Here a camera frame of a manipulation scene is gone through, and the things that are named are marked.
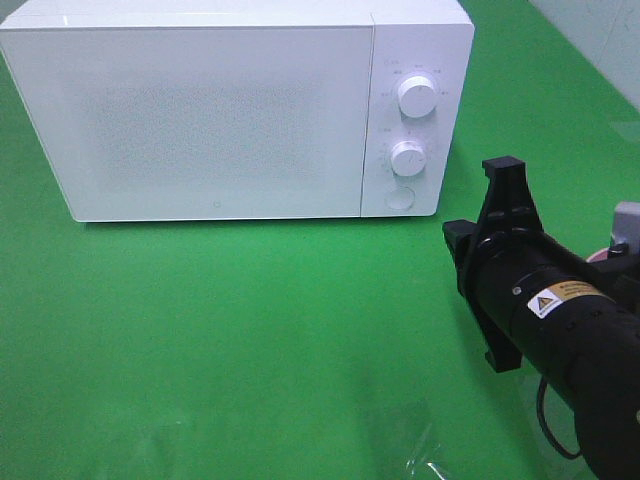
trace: green tabletop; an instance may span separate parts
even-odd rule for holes
[[[511,154],[547,232],[606,246],[640,119],[528,2],[463,4],[429,218],[75,223],[0,67],[0,478],[547,478],[533,370],[484,361],[441,224]]]

